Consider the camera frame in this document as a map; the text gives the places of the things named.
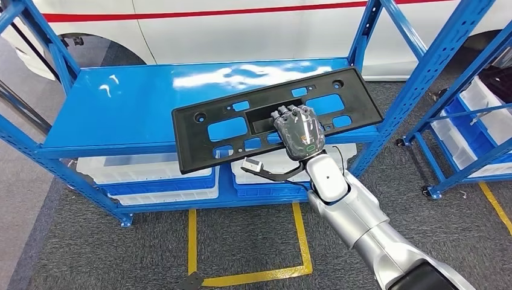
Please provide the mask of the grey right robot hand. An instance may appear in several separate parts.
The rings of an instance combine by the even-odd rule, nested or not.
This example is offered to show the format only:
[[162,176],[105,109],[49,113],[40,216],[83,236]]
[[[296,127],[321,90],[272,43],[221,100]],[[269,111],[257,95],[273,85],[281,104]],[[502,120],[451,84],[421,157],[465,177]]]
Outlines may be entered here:
[[311,107],[282,105],[271,117],[290,159],[306,160],[324,150],[324,130]]

